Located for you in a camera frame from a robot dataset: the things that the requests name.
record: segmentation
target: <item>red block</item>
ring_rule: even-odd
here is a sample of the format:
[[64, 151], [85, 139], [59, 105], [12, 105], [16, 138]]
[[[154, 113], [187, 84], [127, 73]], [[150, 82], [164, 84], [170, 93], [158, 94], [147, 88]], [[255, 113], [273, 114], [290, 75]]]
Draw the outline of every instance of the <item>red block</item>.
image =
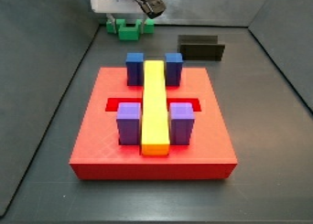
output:
[[170, 146], [168, 156], [143, 156], [139, 146], [119, 145], [114, 106], [119, 99], [142, 99], [142, 88], [128, 87], [126, 68], [102, 68], [85, 111], [69, 165], [80, 179], [223, 179], [237, 158], [206, 69], [182, 70], [180, 86], [167, 99], [199, 100], [190, 145]]

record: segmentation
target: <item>white robot part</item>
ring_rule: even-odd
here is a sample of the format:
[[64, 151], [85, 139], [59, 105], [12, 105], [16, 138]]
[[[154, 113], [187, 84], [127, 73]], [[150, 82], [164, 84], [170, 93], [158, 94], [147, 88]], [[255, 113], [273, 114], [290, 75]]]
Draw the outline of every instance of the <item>white robot part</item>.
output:
[[135, 0], [91, 0], [92, 11], [106, 14], [143, 14]]

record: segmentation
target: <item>wall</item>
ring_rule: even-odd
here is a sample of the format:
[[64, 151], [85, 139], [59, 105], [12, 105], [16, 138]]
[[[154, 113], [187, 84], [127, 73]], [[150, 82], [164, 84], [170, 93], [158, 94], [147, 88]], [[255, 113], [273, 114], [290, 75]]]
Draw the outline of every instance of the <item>wall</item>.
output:
[[87, 0], [0, 0], [0, 22], [3, 216], [97, 22]]
[[312, 0], [267, 0], [249, 30], [313, 110]]
[[[247, 27], [265, 0], [163, 0], [166, 11], [156, 24]], [[140, 16], [115, 15], [135, 19]], [[106, 15], [97, 15], [102, 24]]]

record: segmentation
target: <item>purple block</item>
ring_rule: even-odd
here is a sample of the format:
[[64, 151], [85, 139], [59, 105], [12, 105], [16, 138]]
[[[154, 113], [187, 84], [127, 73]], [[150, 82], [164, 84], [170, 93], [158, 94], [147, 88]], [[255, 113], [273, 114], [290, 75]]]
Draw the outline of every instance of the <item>purple block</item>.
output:
[[170, 104], [171, 145], [188, 145], [192, 133], [194, 113], [190, 103]]
[[120, 145], [139, 145], [140, 139], [140, 103], [120, 103], [116, 123]]

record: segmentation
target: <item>toy block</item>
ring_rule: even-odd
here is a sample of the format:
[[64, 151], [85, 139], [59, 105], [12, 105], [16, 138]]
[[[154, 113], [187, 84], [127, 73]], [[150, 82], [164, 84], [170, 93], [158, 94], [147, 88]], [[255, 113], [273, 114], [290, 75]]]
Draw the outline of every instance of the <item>toy block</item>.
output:
[[180, 71], [182, 71], [182, 56], [179, 53], [164, 54], [164, 85], [179, 86], [180, 83]]
[[[124, 19], [116, 19], [116, 30], [119, 31], [120, 27], [124, 27], [126, 20]], [[114, 26], [111, 24], [111, 21], [107, 21], [107, 33], [115, 34]]]
[[167, 122], [163, 61], [144, 61], [142, 155], [168, 155], [170, 136]]
[[134, 27], [120, 26], [119, 28], [120, 40], [139, 40], [140, 24], [142, 20], [136, 19]]
[[192, 133], [194, 114], [190, 103], [170, 104], [171, 145], [188, 145]]
[[221, 61], [225, 45], [218, 44], [218, 36], [178, 36], [178, 52], [184, 60]]
[[138, 101], [143, 88], [127, 86], [126, 68], [100, 68], [69, 159], [79, 179], [186, 180], [230, 176], [237, 165], [235, 151], [206, 69], [183, 68], [180, 78], [179, 88], [166, 88], [166, 94], [168, 100], [199, 100], [190, 145], [171, 146], [168, 156], [143, 156], [139, 146], [119, 145], [116, 112], [104, 111], [110, 98]]
[[140, 104], [120, 103], [116, 123], [120, 135], [120, 145], [139, 145], [140, 138]]
[[143, 85], [143, 53], [127, 53], [127, 85]]
[[146, 20], [144, 26], [143, 26], [143, 33], [144, 34], [152, 34], [154, 33], [154, 20], [152, 19]]

